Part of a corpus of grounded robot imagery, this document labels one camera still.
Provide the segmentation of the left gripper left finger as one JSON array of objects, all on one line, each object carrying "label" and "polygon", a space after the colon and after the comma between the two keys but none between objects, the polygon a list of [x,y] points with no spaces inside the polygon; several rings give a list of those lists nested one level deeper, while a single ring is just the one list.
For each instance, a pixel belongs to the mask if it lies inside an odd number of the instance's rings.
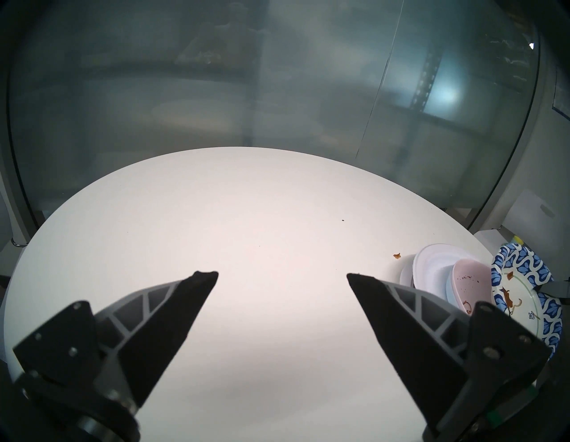
[{"label": "left gripper left finger", "polygon": [[215,287],[195,272],[93,313],[74,301],[13,348],[31,411],[24,441],[140,441],[145,404]]}]

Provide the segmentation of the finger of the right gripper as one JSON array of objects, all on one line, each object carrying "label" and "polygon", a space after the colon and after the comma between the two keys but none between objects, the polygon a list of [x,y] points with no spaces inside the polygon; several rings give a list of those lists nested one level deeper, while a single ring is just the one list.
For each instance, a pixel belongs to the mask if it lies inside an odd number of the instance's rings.
[{"label": "finger of the right gripper", "polygon": [[569,306],[569,280],[548,283],[548,295],[556,298],[564,306]]}]

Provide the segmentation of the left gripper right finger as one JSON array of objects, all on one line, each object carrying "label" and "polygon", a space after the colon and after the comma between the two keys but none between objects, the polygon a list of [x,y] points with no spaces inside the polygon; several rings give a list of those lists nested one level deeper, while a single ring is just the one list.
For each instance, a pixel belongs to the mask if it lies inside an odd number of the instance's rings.
[{"label": "left gripper right finger", "polygon": [[423,441],[480,441],[536,396],[551,352],[495,305],[471,314],[434,294],[348,273],[349,286],[426,427]]}]

